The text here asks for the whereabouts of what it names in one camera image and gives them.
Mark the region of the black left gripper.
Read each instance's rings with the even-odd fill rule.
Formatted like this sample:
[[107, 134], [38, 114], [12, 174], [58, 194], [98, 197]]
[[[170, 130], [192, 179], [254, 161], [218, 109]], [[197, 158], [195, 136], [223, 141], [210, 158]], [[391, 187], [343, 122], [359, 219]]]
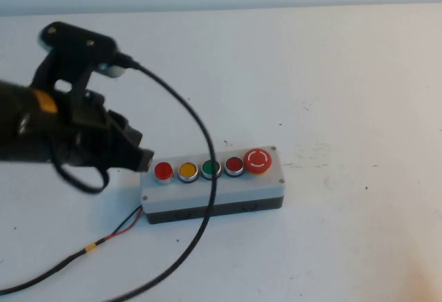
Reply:
[[72, 92], [54, 90], [58, 111], [51, 127], [51, 145], [60, 164], [94, 167], [104, 152], [104, 167], [148, 171], [154, 151], [140, 146], [142, 133], [120, 113], [106, 111], [104, 96], [86, 90], [75, 100]]

